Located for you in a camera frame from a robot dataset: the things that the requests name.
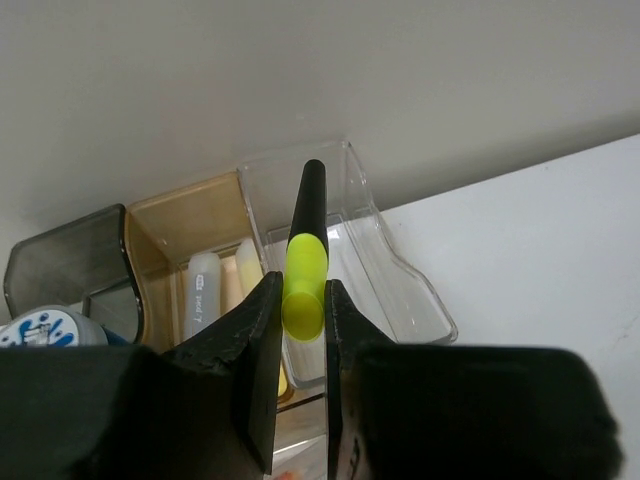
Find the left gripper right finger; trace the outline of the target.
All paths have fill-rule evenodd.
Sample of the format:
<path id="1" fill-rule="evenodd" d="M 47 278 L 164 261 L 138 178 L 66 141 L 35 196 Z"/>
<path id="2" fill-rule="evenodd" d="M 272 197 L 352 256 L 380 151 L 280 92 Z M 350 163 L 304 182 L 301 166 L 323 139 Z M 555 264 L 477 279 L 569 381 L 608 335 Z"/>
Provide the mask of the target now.
<path id="1" fill-rule="evenodd" d="M 613 479 L 618 426 L 563 349 L 392 341 L 325 287 L 331 479 Z"/>

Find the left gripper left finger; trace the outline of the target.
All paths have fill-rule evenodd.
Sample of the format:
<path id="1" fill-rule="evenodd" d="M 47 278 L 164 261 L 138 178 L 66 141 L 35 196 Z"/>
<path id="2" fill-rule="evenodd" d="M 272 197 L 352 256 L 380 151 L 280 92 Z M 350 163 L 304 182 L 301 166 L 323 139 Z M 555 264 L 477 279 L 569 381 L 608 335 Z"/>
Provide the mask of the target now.
<path id="1" fill-rule="evenodd" d="M 5 348 L 5 479 L 260 479 L 272 469 L 283 277 L 165 353 Z"/>

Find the orange grey highlighter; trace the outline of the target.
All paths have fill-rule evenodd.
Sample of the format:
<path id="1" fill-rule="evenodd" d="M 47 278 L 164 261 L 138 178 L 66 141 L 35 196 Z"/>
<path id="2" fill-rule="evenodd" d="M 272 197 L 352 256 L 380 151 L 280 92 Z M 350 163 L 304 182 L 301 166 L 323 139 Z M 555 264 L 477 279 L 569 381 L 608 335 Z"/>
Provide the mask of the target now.
<path id="1" fill-rule="evenodd" d="M 188 340 L 221 315 L 221 260 L 214 252 L 191 257 L 186 276 L 183 337 Z"/>

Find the yellow black highlighter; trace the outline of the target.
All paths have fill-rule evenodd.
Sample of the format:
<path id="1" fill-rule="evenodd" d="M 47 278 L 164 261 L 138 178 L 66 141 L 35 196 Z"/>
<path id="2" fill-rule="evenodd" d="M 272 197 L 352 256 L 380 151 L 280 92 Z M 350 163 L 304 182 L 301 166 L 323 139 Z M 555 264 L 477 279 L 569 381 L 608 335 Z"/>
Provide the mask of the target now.
<path id="1" fill-rule="evenodd" d="M 308 343 L 324 331 L 324 291 L 329 269 L 325 165 L 305 163 L 286 247 L 282 326 Z"/>

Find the blue tape roll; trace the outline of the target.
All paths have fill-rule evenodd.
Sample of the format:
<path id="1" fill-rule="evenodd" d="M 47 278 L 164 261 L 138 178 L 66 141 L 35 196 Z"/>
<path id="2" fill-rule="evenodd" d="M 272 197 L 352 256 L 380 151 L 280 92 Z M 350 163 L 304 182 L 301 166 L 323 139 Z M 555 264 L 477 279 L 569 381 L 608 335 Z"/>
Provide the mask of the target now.
<path id="1" fill-rule="evenodd" d="M 1 327 L 2 348 L 128 345 L 122 337 L 69 307 L 31 310 Z"/>

